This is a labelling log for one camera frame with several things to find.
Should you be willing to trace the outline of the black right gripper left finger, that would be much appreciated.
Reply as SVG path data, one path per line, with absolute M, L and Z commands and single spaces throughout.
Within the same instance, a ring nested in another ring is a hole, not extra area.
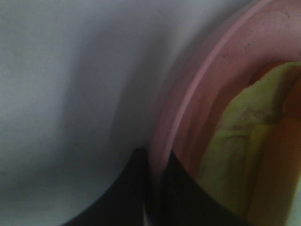
M 143 226 L 147 193 L 147 151 L 137 148 L 117 180 L 65 226 Z

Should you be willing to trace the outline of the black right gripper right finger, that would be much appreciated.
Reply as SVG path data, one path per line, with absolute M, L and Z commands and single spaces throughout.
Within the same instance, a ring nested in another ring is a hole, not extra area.
M 248 222 L 211 198 L 190 177 L 174 153 L 162 172 L 150 155 L 150 225 L 247 226 Z

